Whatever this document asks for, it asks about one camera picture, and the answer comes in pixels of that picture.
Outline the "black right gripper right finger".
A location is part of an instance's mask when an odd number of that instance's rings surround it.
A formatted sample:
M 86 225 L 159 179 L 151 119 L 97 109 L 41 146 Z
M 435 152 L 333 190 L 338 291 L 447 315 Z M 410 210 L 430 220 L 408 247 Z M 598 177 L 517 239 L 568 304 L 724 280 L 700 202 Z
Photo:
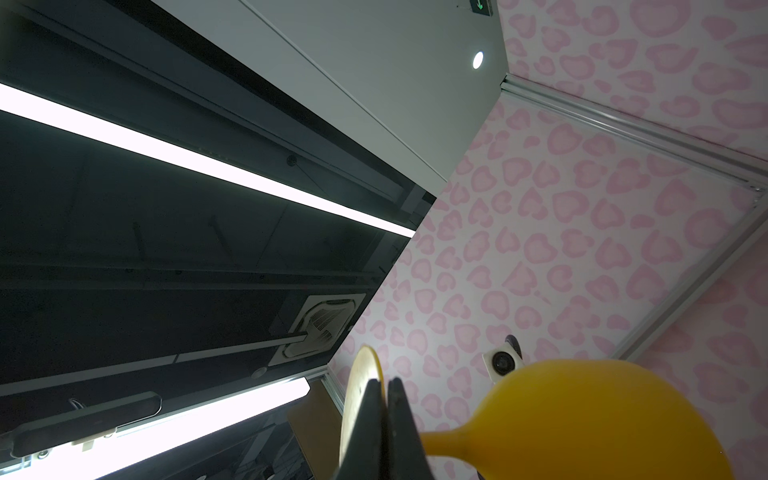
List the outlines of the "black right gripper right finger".
M 404 384 L 393 378 L 387 387 L 386 478 L 433 480 Z

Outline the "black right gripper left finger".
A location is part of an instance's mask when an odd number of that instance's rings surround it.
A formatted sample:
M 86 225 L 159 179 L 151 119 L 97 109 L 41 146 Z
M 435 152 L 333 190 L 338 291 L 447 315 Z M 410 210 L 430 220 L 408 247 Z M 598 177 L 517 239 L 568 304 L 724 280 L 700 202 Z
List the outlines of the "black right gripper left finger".
M 383 472 L 384 426 L 386 408 L 381 382 L 365 380 L 362 389 L 345 402 L 342 417 L 343 457 L 334 479 L 379 479 Z

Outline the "yellow plastic wine glass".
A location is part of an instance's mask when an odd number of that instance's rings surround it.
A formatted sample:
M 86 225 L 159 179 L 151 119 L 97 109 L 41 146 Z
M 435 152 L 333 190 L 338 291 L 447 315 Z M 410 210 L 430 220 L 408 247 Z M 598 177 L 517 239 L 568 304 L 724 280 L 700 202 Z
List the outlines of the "yellow plastic wine glass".
M 361 348 L 345 402 L 381 382 L 386 478 L 387 387 L 376 352 Z M 485 479 L 729 479 L 726 453 L 674 387 L 634 363 L 555 359 L 495 384 L 469 420 L 419 432 L 427 461 L 449 457 Z

